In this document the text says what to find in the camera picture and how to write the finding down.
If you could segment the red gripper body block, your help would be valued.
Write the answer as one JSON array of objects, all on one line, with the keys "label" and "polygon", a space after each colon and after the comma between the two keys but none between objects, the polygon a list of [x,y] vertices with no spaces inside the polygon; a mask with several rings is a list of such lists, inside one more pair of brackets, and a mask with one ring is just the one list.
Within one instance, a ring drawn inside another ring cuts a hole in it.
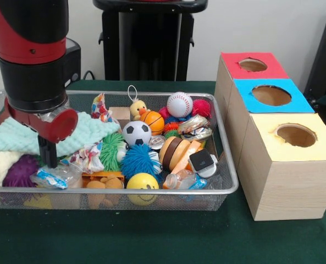
[{"label": "red gripper body block", "polygon": [[13,108],[5,99],[5,110],[22,125],[38,133],[42,139],[57,144],[70,136],[78,123],[78,113],[66,106],[60,106],[47,113],[26,113]]}]

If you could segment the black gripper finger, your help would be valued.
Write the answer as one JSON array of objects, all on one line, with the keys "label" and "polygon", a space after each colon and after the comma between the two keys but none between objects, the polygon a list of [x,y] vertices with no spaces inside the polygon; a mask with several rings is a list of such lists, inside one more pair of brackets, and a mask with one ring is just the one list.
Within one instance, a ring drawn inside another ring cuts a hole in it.
[{"label": "black gripper finger", "polygon": [[47,164],[47,157],[46,157],[47,140],[41,137],[40,135],[38,135],[37,138],[38,138],[38,146],[39,146],[41,161],[44,165],[46,165]]},{"label": "black gripper finger", "polygon": [[56,168],[58,164],[56,144],[50,141],[46,142],[46,163],[49,168]]}]

